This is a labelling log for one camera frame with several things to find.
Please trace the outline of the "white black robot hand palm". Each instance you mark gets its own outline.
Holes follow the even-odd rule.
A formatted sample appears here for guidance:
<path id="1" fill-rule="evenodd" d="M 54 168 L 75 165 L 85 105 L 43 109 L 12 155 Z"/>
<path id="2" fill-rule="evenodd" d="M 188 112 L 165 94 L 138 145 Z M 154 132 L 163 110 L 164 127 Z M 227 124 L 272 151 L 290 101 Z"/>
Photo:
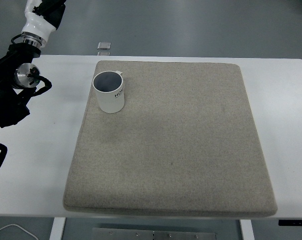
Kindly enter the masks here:
<path id="1" fill-rule="evenodd" d="M 28 0 L 24 10 L 26 24 L 22 28 L 24 41 L 47 42 L 56 31 L 66 9 L 64 0 Z"/>

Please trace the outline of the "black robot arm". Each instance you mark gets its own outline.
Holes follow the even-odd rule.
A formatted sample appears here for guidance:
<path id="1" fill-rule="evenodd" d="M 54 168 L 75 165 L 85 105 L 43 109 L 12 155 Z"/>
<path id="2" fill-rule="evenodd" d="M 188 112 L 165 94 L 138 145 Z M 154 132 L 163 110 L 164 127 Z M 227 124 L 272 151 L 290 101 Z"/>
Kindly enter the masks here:
<path id="1" fill-rule="evenodd" d="M 16 125 L 28 116 L 29 100 L 52 87 L 32 61 L 40 57 L 50 34 L 59 28 L 65 9 L 63 0 L 27 1 L 26 24 L 11 39 L 6 55 L 0 58 L 1 128 Z"/>

